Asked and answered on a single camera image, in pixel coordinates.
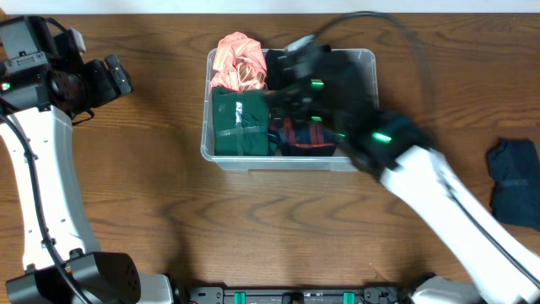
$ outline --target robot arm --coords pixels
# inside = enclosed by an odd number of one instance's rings
[[[47,23],[61,33],[53,37]],[[172,303],[167,277],[140,274],[125,253],[100,251],[73,164],[72,119],[131,93],[127,71],[114,55],[106,66],[83,63],[82,36],[53,19],[10,19],[0,23],[0,38],[8,54],[0,64],[0,135],[24,218],[25,275],[6,284],[9,300]]]
[[[11,120],[30,140],[40,184],[41,203],[49,235],[60,257],[67,261],[70,252],[101,250],[84,212],[83,200],[73,165],[73,126],[69,117],[53,106],[50,111],[31,108],[12,115]],[[52,266],[51,256],[41,245],[40,228],[32,196],[32,184],[23,147],[4,123],[0,135],[8,148],[17,179],[24,219],[25,269],[37,270]]]
[[[421,60],[421,43],[392,16],[357,12],[331,21],[373,16],[397,25],[412,42]],[[285,50],[283,71],[293,71],[290,87],[266,95],[268,106],[278,108],[280,120],[305,125],[321,117],[340,135],[336,142],[352,164],[369,172],[390,192],[408,204],[452,250],[471,276],[476,290],[439,281],[445,289],[420,286],[411,295],[417,303],[518,303],[540,300],[540,258],[524,248],[463,186],[431,138],[413,122],[393,111],[374,107],[365,94],[354,62],[343,54],[327,52],[315,42],[321,31],[294,42]],[[423,65],[424,81],[430,80]],[[432,90],[433,84],[426,81]]]
[[[413,146],[396,162],[397,168],[383,171],[381,184],[420,215],[450,248],[486,302],[534,303],[540,299],[540,289],[534,284],[540,278],[540,258],[487,212],[440,153]],[[436,290],[413,295],[415,303],[448,303],[451,299],[448,293]]]

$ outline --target folded green towel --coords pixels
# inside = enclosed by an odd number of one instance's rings
[[[269,156],[276,148],[268,140],[269,110],[264,90],[234,92],[212,89],[214,153],[221,156]]]

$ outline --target clothing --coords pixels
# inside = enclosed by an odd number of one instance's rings
[[[540,162],[534,143],[501,139],[488,152],[488,163],[496,182],[491,198],[495,219],[540,231]]]
[[[270,116],[262,92],[212,89],[215,155],[273,155],[276,144],[270,144],[268,139]]]
[[[270,126],[271,138],[278,145],[283,156],[333,156],[336,151],[334,135],[325,130],[320,122],[312,122],[306,128],[293,128],[290,119],[285,118],[283,126]]]
[[[219,41],[213,69],[218,72],[210,82],[211,88],[222,86],[235,91],[266,88],[267,64],[261,43],[240,32]]]

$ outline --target wood grain surface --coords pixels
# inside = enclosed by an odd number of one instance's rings
[[[56,16],[83,35],[86,60],[117,54],[135,93],[76,127],[86,214],[103,251],[187,285],[406,285],[467,273],[431,229],[364,173],[224,172],[200,153],[208,52],[239,30],[280,48],[329,15]],[[376,55],[381,106],[437,126],[440,149],[486,208],[485,154],[498,138],[540,144],[540,15],[400,15],[428,47],[437,104],[421,100],[406,41],[379,20],[349,21],[321,40]],[[23,274],[14,172],[0,149],[0,281]],[[540,234],[507,226],[536,253]],[[6,302],[0,285],[0,302]]]

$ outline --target plastic bin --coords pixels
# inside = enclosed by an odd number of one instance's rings
[[[352,58],[358,61],[360,72],[364,75],[366,88],[375,97],[375,106],[379,105],[375,55],[367,49],[345,49]],[[248,170],[331,170],[356,171],[347,157],[337,149],[334,156],[298,157],[298,156],[215,156],[213,152],[213,120],[212,98],[210,96],[210,80],[216,74],[212,69],[216,49],[208,54],[206,66],[206,89],[204,91],[204,118],[202,120],[201,154],[205,160],[215,162],[225,171]]]

